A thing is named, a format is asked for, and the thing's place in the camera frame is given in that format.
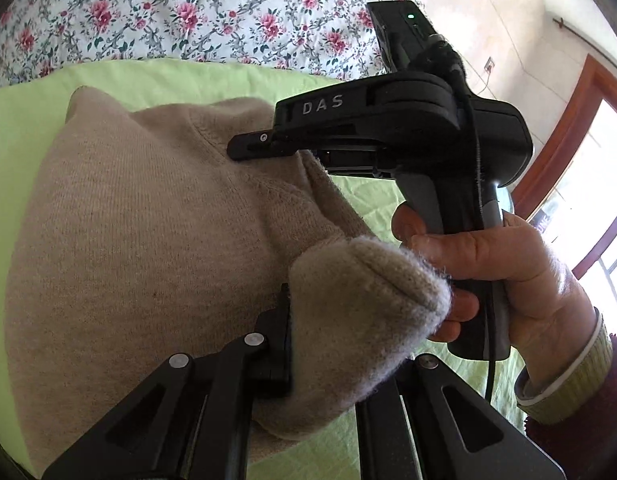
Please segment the person's right hand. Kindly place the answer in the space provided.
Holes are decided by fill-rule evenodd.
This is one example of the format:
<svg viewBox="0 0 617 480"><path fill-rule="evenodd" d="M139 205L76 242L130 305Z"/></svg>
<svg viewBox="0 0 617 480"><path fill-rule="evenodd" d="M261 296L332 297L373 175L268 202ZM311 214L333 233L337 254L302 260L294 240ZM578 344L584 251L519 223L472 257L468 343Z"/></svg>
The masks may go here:
<svg viewBox="0 0 617 480"><path fill-rule="evenodd" d="M563 374L597 325L591 300L544 243L514 214L494 229L433 235L411 207L394 212L392 234L454 281L502 282L510 303L509 339L535 390Z"/></svg>

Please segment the person's right forearm sleeve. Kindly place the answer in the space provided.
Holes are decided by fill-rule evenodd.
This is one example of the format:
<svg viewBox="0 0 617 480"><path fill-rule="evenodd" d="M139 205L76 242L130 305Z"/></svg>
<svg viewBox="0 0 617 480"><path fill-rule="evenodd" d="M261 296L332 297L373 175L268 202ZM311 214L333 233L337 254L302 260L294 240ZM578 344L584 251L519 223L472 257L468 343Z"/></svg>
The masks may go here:
<svg viewBox="0 0 617 480"><path fill-rule="evenodd" d="M597 316L582 352L534 392L523 370L516 379L525 435L568 479L617 479L617 335Z"/></svg>

